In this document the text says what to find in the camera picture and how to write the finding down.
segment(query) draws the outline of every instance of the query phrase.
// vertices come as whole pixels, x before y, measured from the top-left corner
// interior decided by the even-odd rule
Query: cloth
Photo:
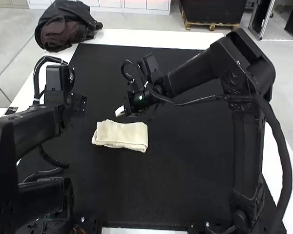
[[[144,123],[97,122],[92,144],[110,148],[127,148],[145,153],[148,146],[147,125]]]
[[[59,52],[73,43],[93,39],[94,31],[102,27],[81,1],[55,0],[39,19],[35,39],[42,49]]]

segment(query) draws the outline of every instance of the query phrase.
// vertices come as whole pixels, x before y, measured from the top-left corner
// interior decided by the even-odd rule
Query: black case
[[[180,0],[187,20],[199,23],[240,23],[247,0]]]

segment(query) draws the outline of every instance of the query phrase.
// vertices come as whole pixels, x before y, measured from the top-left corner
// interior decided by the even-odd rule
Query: wooden pallet
[[[187,20],[187,17],[185,15],[185,12],[182,8],[182,5],[179,4],[180,12],[181,12],[181,17],[184,21],[185,28],[186,30],[190,30],[191,25],[208,25],[210,31],[214,31],[216,26],[227,26],[227,27],[232,27],[232,30],[236,29],[239,27],[239,23],[236,24],[228,24],[228,23],[199,23],[199,22],[190,22]]]

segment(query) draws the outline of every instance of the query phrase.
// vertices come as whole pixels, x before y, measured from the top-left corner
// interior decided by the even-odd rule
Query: white drawer
[[[147,0],[146,8],[149,10],[168,11],[169,0]]]
[[[125,0],[125,8],[146,9],[147,0]]]
[[[121,8],[121,0],[99,0],[100,7]]]

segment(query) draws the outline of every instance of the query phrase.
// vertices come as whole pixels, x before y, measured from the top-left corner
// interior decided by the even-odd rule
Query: gray floor
[[[12,100],[44,53],[36,45],[34,38],[31,39],[41,14],[40,10],[0,9],[0,73],[3,71],[0,75],[0,86]],[[92,12],[92,15],[103,22],[104,28],[185,31],[177,4],[172,4],[170,16],[105,12]],[[277,16],[270,21],[271,26],[269,25],[264,38],[288,37],[282,31],[284,22],[280,19],[282,17]],[[246,30],[249,20],[250,14],[245,13],[241,26]],[[202,26],[192,28],[191,31],[208,32],[208,29]],[[215,30],[224,34],[229,31],[225,27]],[[277,77],[272,105],[293,149],[293,42],[256,43],[275,65]],[[0,93],[0,107],[8,106],[9,101]]]

